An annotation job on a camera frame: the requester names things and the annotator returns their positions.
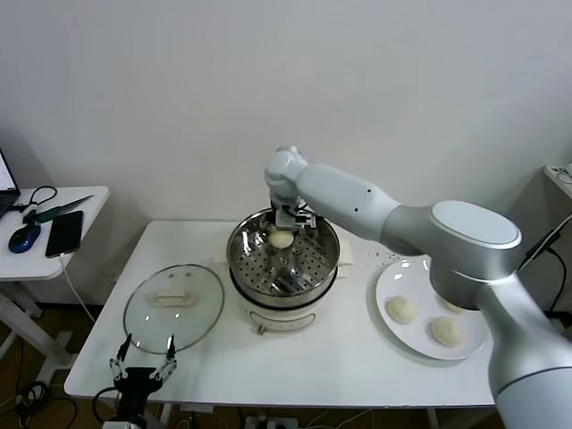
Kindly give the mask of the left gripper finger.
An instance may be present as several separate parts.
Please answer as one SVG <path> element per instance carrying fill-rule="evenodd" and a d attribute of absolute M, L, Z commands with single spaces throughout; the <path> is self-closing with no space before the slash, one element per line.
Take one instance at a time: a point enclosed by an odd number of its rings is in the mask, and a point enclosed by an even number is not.
<path fill-rule="evenodd" d="M 177 367 L 175 335 L 172 334 L 167 341 L 166 358 L 163 365 L 155 370 L 154 379 L 158 382 L 166 382 Z"/>
<path fill-rule="evenodd" d="M 109 361 L 109 366 L 115 382 L 126 379 L 128 377 L 127 369 L 124 366 L 124 360 L 131 345 L 131 338 L 132 334 L 129 333 L 124 343 L 118 349 L 115 357 Z"/>

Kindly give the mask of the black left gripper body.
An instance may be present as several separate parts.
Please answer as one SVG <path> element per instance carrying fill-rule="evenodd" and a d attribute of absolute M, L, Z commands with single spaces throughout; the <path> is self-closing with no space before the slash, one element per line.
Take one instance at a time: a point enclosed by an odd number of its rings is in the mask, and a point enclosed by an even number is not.
<path fill-rule="evenodd" d="M 142 419 L 148 397 L 159 391 L 163 379 L 151 367 L 129 367 L 126 377 L 114 378 L 114 387 L 121 394 L 115 419 Z"/>

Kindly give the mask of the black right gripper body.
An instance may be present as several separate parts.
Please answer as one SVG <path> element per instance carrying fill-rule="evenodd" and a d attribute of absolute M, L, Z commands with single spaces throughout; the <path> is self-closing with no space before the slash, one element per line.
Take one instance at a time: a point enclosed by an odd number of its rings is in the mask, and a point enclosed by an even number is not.
<path fill-rule="evenodd" d="M 296 199 L 272 200 L 271 208 L 274 220 L 277 223 L 295 223 L 298 203 Z"/>

